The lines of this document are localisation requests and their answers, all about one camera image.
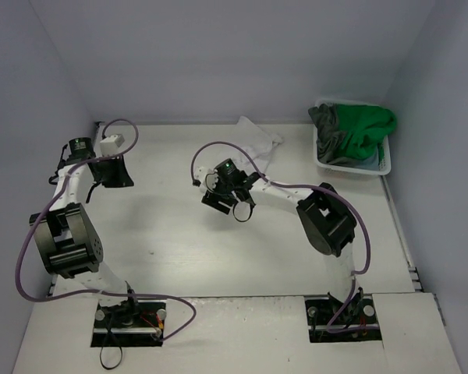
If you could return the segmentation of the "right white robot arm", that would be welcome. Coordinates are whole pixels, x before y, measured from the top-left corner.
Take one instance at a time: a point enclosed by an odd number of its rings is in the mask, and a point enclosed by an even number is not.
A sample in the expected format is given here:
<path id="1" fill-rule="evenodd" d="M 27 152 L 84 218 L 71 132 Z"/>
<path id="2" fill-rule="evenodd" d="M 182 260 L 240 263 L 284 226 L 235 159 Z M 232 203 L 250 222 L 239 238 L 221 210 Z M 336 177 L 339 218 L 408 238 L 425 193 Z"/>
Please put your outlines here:
<path id="1" fill-rule="evenodd" d="M 295 214 L 310 245 L 324 256 L 331 315 L 346 321 L 356 314 L 358 305 L 351 296 L 356 288 L 352 254 L 356 219 L 344 203 L 329 195 L 335 191 L 329 184 L 321 184 L 323 192 L 276 187 L 256 172 L 241 171 L 230 159 L 214 169 L 195 168 L 193 179 L 204 194 L 203 204 L 233 215 L 240 223 L 247 222 L 259 206 Z"/>

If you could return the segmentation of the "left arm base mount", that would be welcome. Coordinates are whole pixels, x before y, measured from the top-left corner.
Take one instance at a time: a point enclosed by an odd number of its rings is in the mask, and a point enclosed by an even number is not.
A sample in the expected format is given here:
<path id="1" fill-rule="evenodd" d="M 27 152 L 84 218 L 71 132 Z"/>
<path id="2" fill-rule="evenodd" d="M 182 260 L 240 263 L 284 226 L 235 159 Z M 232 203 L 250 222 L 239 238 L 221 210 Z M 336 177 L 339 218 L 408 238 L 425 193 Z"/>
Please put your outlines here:
<path id="1" fill-rule="evenodd" d="M 163 345 L 166 302 L 143 301 L 132 310 L 97 306 L 90 346 L 92 348 L 149 348 Z"/>

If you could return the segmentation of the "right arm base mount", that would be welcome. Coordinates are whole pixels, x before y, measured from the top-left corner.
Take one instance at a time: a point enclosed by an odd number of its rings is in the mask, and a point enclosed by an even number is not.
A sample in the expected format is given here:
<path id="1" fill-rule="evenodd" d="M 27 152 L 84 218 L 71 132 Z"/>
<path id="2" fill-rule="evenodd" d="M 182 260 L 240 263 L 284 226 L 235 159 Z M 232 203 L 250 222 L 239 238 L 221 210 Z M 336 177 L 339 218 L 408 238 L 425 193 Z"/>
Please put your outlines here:
<path id="1" fill-rule="evenodd" d="M 382 341 L 378 316 L 371 295 L 356 295 L 346 309 L 327 328 L 341 307 L 330 298 L 306 298 L 308 337 L 312 344 Z"/>

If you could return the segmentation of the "grey t shirt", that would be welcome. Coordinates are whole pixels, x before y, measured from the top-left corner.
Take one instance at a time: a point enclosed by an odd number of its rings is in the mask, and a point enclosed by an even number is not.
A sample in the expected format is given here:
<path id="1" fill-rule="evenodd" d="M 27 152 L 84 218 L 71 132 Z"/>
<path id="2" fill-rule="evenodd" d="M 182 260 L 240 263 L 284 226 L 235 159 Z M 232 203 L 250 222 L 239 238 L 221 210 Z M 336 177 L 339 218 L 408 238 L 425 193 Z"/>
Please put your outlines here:
<path id="1" fill-rule="evenodd" d="M 353 160 L 340 155 L 340 146 L 347 131 L 339 129 L 338 106 L 321 104 L 308 109 L 317 130 L 317 159 L 322 164 L 350 166 Z"/>

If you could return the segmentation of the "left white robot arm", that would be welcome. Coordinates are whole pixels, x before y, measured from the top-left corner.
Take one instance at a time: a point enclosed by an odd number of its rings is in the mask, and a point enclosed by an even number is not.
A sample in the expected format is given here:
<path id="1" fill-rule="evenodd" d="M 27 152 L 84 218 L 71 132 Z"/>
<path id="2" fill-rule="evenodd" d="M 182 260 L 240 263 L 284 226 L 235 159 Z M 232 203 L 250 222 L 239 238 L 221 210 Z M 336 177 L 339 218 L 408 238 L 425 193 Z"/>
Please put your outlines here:
<path id="1" fill-rule="evenodd" d="M 116 155 L 123 143 L 121 134 L 103 139 L 104 160 L 96 162 L 90 138 L 68 142 L 70 154 L 58 164 L 55 201 L 41 218 L 34 240 L 49 274 L 94 290 L 99 306 L 113 308 L 112 318 L 129 327 L 139 320 L 140 307 L 128 296 L 132 291 L 128 283 L 105 263 L 102 240 L 85 209 L 98 186 L 106 189 L 134 186 L 124 157 Z"/>

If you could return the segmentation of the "white t shirt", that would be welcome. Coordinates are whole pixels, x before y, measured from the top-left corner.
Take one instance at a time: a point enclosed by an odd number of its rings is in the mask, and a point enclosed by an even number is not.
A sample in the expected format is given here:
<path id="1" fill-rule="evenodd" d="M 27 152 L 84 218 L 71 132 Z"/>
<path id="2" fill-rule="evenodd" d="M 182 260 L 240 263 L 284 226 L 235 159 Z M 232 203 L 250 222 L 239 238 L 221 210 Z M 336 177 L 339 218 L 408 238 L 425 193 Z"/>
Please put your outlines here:
<path id="1" fill-rule="evenodd" d="M 284 139 L 241 116 L 232 131 L 231 142 L 247 152 L 261 171 L 266 171 L 275 148 L 283 144 Z"/>

